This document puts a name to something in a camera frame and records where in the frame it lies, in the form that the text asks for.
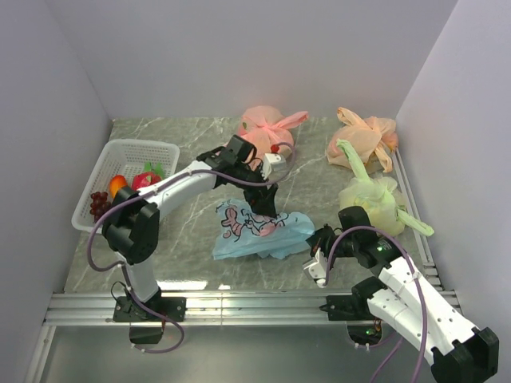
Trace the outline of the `dark red fake grapes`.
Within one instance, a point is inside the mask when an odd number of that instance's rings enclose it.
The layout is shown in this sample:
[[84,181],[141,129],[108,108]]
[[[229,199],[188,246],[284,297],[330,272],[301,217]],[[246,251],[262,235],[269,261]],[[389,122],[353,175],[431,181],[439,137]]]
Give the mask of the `dark red fake grapes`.
[[93,192],[90,198],[92,202],[89,205],[89,213],[96,223],[111,208],[111,202],[109,200],[109,194],[106,191]]

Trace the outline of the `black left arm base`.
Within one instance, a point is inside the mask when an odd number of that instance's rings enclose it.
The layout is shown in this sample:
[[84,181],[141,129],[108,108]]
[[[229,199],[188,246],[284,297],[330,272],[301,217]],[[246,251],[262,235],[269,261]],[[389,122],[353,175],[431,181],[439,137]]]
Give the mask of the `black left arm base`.
[[[129,324],[129,340],[134,348],[145,353],[167,353],[184,342],[185,297],[155,298],[150,302],[136,302],[130,295],[119,297],[113,311],[113,322]],[[167,325],[174,326],[179,337],[167,349],[155,349],[163,340]]]

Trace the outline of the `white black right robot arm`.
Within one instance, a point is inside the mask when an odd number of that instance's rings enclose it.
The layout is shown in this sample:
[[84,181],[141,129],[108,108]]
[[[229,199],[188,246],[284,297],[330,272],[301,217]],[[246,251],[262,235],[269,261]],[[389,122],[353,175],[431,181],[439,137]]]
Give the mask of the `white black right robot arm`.
[[417,351],[437,382],[485,382],[498,370],[499,339],[460,314],[428,282],[402,245],[370,224],[362,207],[339,211],[341,232],[329,225],[307,239],[304,274],[329,283],[335,261],[354,258],[372,275],[342,297],[329,295],[321,310],[330,321],[380,319]]

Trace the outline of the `blue printed plastic bag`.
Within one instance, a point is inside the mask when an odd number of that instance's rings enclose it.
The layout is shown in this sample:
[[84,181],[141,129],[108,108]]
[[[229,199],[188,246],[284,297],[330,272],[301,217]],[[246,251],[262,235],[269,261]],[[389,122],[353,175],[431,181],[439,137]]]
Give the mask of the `blue printed plastic bag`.
[[315,232],[311,219],[299,212],[279,213],[275,218],[254,214],[248,203],[229,199],[216,207],[220,235],[212,251],[215,260],[258,255],[285,259],[305,251]]

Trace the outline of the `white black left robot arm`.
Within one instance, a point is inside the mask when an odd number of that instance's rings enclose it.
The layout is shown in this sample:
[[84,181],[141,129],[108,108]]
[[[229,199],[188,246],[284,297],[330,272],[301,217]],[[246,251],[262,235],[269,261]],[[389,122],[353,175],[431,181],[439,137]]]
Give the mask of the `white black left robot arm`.
[[151,321],[164,311],[151,261],[164,217],[194,196],[232,184],[243,190],[253,213],[274,218],[278,186],[269,176],[285,165],[277,152],[257,159],[253,144],[233,136],[225,146],[198,155],[184,170],[156,184],[140,190],[122,187],[104,216],[101,233],[116,253],[134,314]]

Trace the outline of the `orange fake mango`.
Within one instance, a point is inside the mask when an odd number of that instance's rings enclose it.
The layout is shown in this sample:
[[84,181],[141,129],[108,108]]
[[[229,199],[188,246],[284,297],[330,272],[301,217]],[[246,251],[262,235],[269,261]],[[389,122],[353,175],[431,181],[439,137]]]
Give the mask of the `orange fake mango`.
[[127,185],[128,183],[124,176],[114,176],[109,182],[109,195],[112,197],[112,199],[114,199],[116,194]]

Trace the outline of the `red fake dragon fruit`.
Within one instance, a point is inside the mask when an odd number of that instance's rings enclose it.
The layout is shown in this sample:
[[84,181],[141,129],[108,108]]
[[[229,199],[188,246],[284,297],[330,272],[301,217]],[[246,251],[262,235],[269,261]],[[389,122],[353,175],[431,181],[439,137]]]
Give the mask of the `red fake dragon fruit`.
[[131,188],[133,190],[146,188],[161,182],[163,178],[164,170],[161,163],[152,164],[151,162],[146,162],[142,173],[134,176]]

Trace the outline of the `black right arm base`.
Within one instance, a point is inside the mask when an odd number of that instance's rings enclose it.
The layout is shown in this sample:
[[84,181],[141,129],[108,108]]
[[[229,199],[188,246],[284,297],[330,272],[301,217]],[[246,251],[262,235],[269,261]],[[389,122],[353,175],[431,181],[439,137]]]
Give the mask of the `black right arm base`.
[[356,346],[374,347],[382,340],[382,323],[354,295],[328,295],[319,309],[329,322],[345,322],[347,336]]

